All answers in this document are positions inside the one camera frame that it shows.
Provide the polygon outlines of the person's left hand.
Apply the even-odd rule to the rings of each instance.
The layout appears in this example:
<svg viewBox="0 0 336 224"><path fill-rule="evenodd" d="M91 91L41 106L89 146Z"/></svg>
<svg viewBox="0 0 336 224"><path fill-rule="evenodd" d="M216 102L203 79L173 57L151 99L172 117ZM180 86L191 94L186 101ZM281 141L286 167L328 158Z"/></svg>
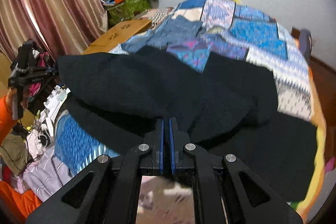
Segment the person's left hand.
<svg viewBox="0 0 336 224"><path fill-rule="evenodd" d="M11 111L13 111L13 98L16 94L17 94L16 88L9 88L7 95L6 95L6 105ZM23 109L27 108L29 95L30 95L29 90L24 90L23 100L21 102L21 106Z"/></svg>

